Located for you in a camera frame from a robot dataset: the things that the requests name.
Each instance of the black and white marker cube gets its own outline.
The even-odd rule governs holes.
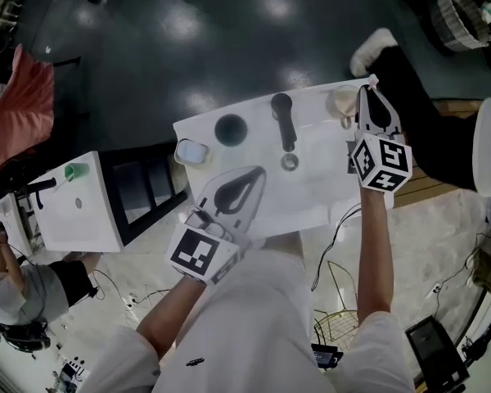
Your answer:
[[[364,133],[351,159],[363,187],[396,192],[412,176],[411,147]]]
[[[176,227],[166,255],[178,272],[207,285],[218,283],[241,258],[239,246],[187,224]]]

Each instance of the white table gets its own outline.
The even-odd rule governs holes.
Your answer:
[[[64,168],[69,163],[86,163],[86,176],[65,182]],[[43,242],[50,251],[117,252],[124,247],[107,197],[106,185],[96,151],[91,151],[51,170],[33,183],[54,178],[56,186],[35,194],[31,204]]]
[[[214,177],[246,165],[263,166],[267,172],[264,196],[249,235],[255,239],[337,222],[360,202],[355,174],[347,173],[347,144],[354,140],[354,126],[345,130],[326,110],[326,98],[344,84],[360,87],[366,79],[323,84],[284,92],[293,101],[292,119],[297,134],[295,150],[300,164],[288,172],[281,167],[280,130],[270,105],[273,95],[226,106],[174,124],[178,140],[189,138],[211,150],[210,161],[186,167],[195,199]],[[225,147],[214,135],[217,120],[237,114],[247,123],[248,134],[236,147]],[[385,196],[392,208],[392,194]]]
[[[28,257],[31,256],[33,250],[31,249],[31,244],[25,234],[24,226],[20,219],[20,212],[18,211],[18,205],[16,204],[15,196],[12,193],[8,193],[0,200],[0,221],[2,221],[7,231],[9,244],[18,249],[23,255]]]

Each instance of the dark floor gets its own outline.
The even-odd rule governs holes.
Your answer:
[[[491,95],[482,52],[439,54],[402,0],[29,0],[16,40],[48,61],[83,56],[66,82],[91,112],[84,152],[163,142],[183,118],[350,79],[350,56],[381,26],[433,98]]]

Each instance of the black shorts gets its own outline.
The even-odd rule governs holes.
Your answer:
[[[91,280],[85,265],[79,260],[53,262],[49,265],[64,287],[69,307],[75,305],[92,291]]]

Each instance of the black pants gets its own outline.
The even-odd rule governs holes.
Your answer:
[[[369,69],[398,112],[418,166],[441,182],[476,191],[473,136],[476,115],[442,116],[400,47],[384,49]]]

